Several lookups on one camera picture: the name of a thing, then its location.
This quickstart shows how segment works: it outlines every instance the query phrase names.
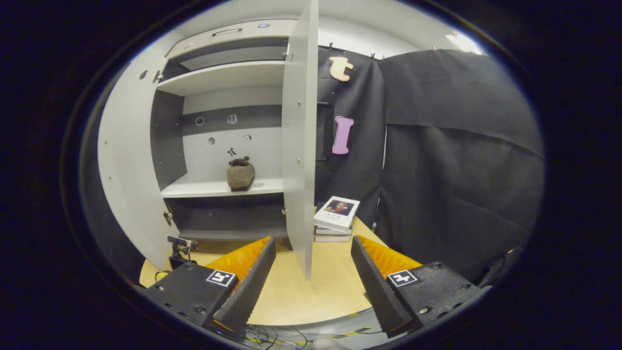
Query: white book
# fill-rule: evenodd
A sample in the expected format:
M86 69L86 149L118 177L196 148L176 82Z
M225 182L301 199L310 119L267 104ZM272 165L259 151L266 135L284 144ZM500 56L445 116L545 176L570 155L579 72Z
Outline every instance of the white book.
M351 235L316 235L314 237L316 242L349 242L352 239Z
M360 201L332 196L313 216L313 224L347 233Z
M347 235L351 235L352 234L352 226L350 226L346 232L331 230L328 227L324 227L324 226L317 226L315 228L315 234L316 235L340 235L340 236L347 236Z

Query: open cabinet door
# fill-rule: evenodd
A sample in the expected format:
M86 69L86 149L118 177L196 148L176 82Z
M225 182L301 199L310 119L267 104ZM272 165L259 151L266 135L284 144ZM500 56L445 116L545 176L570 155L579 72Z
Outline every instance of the open cabinet door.
M112 89L101 116L97 140L100 178L114 218L145 258L163 269L170 255L166 236L179 236L156 179L151 156L151 106L166 64L147 48L129 64Z
M282 149L287 235L306 280L311 279L318 3L311 0L289 37L283 77Z

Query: ceiling light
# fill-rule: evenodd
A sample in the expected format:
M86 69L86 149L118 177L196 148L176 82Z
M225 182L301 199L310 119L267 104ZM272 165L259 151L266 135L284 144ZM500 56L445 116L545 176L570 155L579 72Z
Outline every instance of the ceiling light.
M462 34L458 35L445 35L449 41L453 42L460 50L464 52L473 52L475 54L481 55L482 51L477 47L477 45L469 38L465 37Z

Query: wooden table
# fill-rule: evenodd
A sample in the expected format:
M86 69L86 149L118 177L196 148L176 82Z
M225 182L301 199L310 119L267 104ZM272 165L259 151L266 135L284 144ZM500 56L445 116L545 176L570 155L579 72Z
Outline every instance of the wooden table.
M362 235L385 245L355 217L353 235ZM206 265L248 242L199 242L191 257ZM351 242L313 243L313 267L305 281L294 252L277 240L277 253L255 309L248 323L271 326L305 324L347 316L371 305L352 257ZM157 269L148 260L142 267L140 283L151 286Z

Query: photo on book cover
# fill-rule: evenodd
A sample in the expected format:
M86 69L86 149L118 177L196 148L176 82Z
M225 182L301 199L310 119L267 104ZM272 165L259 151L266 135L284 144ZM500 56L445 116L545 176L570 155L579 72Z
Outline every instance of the photo on book cover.
M354 208L354 203L345 201L331 201L330 204L326 208L324 208L324 211L348 216L348 214L352 211L352 208Z

